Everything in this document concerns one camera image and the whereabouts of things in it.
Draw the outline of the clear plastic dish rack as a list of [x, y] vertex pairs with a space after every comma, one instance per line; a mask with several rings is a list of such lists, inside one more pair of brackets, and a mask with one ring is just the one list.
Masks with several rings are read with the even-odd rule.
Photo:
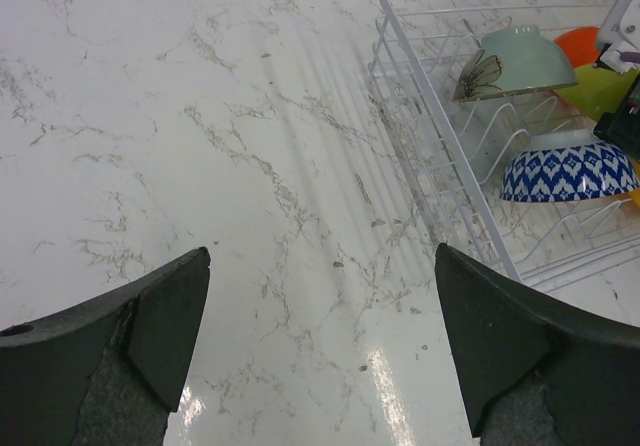
[[524, 21], [543, 33], [601, 19], [615, 0], [380, 0], [372, 93], [430, 238], [512, 279], [555, 291], [639, 261], [627, 199], [518, 206], [499, 170], [537, 132], [580, 125], [548, 93], [453, 102], [454, 76], [484, 33]]

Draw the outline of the red plastic bowl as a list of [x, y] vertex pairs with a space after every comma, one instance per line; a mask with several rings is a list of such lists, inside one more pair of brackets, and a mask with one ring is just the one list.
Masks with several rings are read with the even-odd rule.
[[554, 42], [563, 50], [573, 68], [587, 64], [594, 64], [600, 51], [597, 49], [596, 26], [579, 27], [567, 31], [554, 39]]

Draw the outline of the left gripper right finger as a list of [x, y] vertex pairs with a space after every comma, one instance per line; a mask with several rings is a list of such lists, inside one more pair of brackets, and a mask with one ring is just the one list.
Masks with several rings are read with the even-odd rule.
[[470, 432], [483, 445], [636, 445], [639, 330], [442, 243], [436, 285]]

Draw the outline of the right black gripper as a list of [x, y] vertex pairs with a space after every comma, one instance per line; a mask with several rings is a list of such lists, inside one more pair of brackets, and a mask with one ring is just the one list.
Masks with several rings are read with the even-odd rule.
[[628, 156], [639, 155], [639, 78], [634, 80], [618, 109], [602, 115], [593, 133]]

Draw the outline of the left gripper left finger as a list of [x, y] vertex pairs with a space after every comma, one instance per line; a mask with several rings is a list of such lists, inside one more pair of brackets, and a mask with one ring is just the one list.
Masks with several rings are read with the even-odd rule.
[[200, 247], [58, 313], [1, 332], [4, 445], [160, 445], [206, 304]]

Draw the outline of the yellow plastic bowl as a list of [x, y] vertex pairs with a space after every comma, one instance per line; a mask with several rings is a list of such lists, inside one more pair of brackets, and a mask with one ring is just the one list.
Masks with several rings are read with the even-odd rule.
[[628, 193], [629, 197], [636, 204], [637, 207], [640, 207], [640, 189], [635, 189]]

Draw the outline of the green plastic bowl underneath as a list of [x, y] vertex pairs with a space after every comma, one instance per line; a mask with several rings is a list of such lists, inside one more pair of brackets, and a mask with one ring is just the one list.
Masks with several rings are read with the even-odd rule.
[[578, 83], [555, 90], [554, 94], [583, 116], [598, 122], [604, 113], [614, 113], [639, 75], [637, 69], [624, 74], [591, 64], [574, 70]]

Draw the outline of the green ceramic bowl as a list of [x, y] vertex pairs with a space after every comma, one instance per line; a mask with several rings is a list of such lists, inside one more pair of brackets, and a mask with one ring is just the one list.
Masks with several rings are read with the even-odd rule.
[[459, 75], [452, 100], [470, 102], [575, 86], [564, 51], [535, 25], [484, 35]]

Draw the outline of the red patterned glass bowl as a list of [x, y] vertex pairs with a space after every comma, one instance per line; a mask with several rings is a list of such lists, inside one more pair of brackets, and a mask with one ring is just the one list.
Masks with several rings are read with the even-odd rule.
[[535, 135], [504, 170], [500, 197], [521, 203], [569, 202], [639, 188], [631, 160], [586, 129]]

